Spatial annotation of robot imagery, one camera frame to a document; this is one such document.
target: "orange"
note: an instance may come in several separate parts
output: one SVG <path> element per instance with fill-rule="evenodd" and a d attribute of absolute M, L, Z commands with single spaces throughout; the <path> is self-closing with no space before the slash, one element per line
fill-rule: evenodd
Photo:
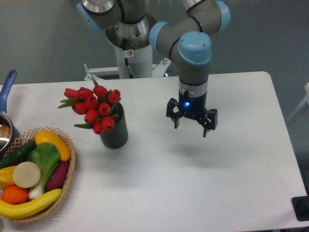
<path fill-rule="evenodd" d="M 23 204 L 28 200 L 28 191 L 25 188 L 12 185 L 3 191 L 1 200 L 8 204 Z"/>

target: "yellow pepper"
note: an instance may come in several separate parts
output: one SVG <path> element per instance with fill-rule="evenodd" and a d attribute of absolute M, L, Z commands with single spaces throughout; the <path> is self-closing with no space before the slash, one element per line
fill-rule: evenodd
<path fill-rule="evenodd" d="M 42 143 L 51 143 L 55 145 L 59 152 L 59 158 L 61 161 L 67 161 L 71 157 L 70 149 L 66 143 L 55 133 L 50 131 L 41 131 L 35 136 L 35 143 L 37 145 Z"/>
<path fill-rule="evenodd" d="M 0 169 L 0 187 L 6 188 L 8 186 L 14 185 L 13 171 L 16 166 L 11 166 L 7 168 Z"/>

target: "purple eggplant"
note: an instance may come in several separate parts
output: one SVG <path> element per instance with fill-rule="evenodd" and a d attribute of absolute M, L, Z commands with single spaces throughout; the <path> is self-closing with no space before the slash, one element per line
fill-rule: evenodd
<path fill-rule="evenodd" d="M 46 192 L 49 192 L 54 189 L 61 189 L 64 185 L 64 182 L 67 179 L 67 174 L 69 172 L 69 161 L 61 162 L 52 176 L 46 183 Z"/>

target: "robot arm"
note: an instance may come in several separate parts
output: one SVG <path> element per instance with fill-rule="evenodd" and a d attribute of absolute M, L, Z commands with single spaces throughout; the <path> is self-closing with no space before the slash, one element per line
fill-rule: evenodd
<path fill-rule="evenodd" d="M 148 36 L 156 20 L 145 13 L 144 0 L 82 0 L 77 10 L 91 31 L 105 30 L 115 48 L 120 79 L 152 76 Z"/>
<path fill-rule="evenodd" d="M 167 117 L 178 127 L 179 118 L 196 120 L 203 136 L 217 126 L 217 110 L 207 110 L 206 95 L 209 62 L 212 56 L 208 35 L 223 30 L 230 22 L 230 11 L 222 1 L 183 0 L 188 17 L 170 25 L 159 22 L 149 34 L 150 44 L 180 68 L 179 101 L 170 99 Z"/>

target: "saucepan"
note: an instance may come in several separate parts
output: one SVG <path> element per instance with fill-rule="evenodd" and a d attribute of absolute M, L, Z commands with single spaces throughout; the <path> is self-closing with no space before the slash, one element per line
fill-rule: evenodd
<path fill-rule="evenodd" d="M 7 99 L 16 75 L 16 70 L 9 71 L 0 92 L 0 159 L 11 146 L 11 143 L 14 142 L 15 138 L 19 136 L 18 130 L 6 115 Z"/>

